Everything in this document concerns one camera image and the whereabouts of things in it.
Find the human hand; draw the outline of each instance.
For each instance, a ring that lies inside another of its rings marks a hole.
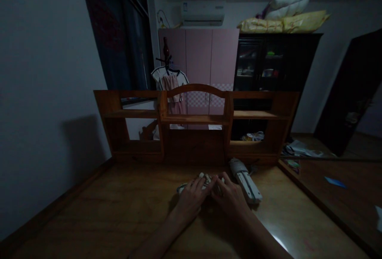
[[[179,201],[169,217],[175,223],[185,228],[200,212],[201,205],[214,187],[218,176],[214,176],[206,189],[202,190],[205,178],[196,178],[190,181],[183,189]]]
[[[216,184],[219,185],[223,197],[212,192],[212,198],[220,205],[224,212],[239,224],[245,224],[245,220],[253,216],[251,209],[248,207],[246,199],[240,185],[233,183],[226,172],[223,172],[219,177],[224,178],[224,182],[220,178]]]

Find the wall-mounted air conditioner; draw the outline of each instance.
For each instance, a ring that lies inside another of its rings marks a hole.
[[[221,26],[225,0],[184,0],[180,10],[184,26]]]

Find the blue paper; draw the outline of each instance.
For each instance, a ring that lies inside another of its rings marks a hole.
[[[340,187],[346,188],[346,185],[344,185],[342,182],[340,182],[340,181],[338,181],[336,179],[331,179],[330,177],[325,177],[325,178],[331,184],[338,185]]]

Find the window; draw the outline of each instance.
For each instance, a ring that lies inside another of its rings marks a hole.
[[[147,0],[86,0],[109,90],[154,90]]]

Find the pink garment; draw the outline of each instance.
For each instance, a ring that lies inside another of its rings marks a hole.
[[[161,79],[163,90],[172,90],[177,88],[178,79],[176,75],[165,75]],[[186,103],[183,101],[182,94],[175,95],[172,98],[168,98],[168,109],[171,114],[187,114]]]

